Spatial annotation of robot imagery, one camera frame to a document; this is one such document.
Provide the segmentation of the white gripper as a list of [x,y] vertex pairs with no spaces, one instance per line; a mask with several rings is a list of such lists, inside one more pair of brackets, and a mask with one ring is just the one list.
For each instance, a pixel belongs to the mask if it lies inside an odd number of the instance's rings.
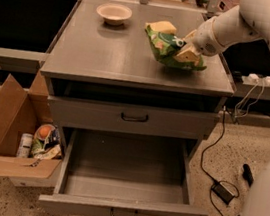
[[174,55],[177,62],[193,63],[195,67],[203,65],[202,54],[204,56],[215,56],[227,50],[224,45],[218,41],[214,33],[214,23],[216,18],[211,17],[203,22],[197,29],[194,29],[184,37],[184,41],[192,40],[192,44],[187,44]]

